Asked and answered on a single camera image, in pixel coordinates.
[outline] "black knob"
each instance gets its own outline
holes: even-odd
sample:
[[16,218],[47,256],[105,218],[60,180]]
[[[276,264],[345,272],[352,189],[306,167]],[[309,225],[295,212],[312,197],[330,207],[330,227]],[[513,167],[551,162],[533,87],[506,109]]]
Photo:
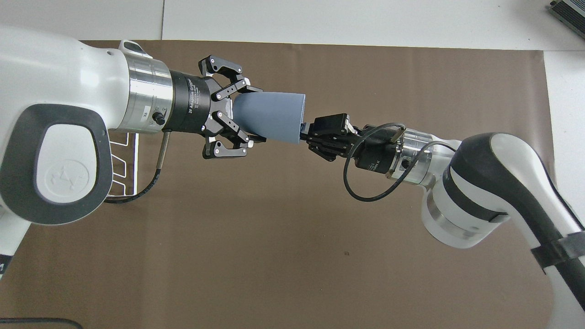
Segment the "black knob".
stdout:
[[155,113],[152,115],[152,118],[153,118],[153,120],[155,120],[155,121],[156,121],[156,123],[157,123],[159,126],[162,126],[162,125],[164,125],[164,114],[162,114],[161,112],[155,112]]

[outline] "brown mat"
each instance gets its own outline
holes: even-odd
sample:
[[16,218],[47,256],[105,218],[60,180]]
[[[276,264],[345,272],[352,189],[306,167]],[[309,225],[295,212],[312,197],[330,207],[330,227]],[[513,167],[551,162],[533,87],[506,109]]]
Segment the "brown mat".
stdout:
[[[89,42],[117,47],[117,42]],[[267,91],[307,94],[305,120],[404,122],[441,138],[526,139],[552,169],[542,52],[148,41],[198,74],[214,54]],[[140,186],[161,135],[140,137]],[[203,160],[174,133],[158,185],[60,227],[33,227],[0,282],[2,316],[69,317],[87,328],[544,328],[552,291],[509,222],[476,247],[434,240],[422,191],[375,203],[343,188],[343,163],[306,145],[256,145]],[[352,167],[373,195],[391,182]]]

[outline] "black strap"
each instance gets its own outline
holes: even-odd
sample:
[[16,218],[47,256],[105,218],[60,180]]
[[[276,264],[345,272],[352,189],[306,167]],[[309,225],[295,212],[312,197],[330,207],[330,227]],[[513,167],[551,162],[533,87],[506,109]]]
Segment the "black strap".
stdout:
[[531,251],[542,269],[585,256],[585,231],[550,241]]

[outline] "white floor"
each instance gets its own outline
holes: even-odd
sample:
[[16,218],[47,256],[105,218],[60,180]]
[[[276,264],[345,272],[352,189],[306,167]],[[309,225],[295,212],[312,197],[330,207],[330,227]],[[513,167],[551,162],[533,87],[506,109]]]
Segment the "white floor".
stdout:
[[0,0],[0,23],[81,40],[187,39],[545,50],[560,192],[585,220],[585,40],[541,0]]

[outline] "embossed logo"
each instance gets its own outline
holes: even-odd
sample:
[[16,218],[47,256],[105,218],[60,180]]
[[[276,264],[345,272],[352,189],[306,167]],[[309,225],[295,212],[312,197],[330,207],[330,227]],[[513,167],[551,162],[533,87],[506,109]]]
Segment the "embossed logo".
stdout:
[[90,180],[87,168],[79,161],[63,160],[53,165],[45,175],[45,184],[55,195],[68,197],[83,190]]

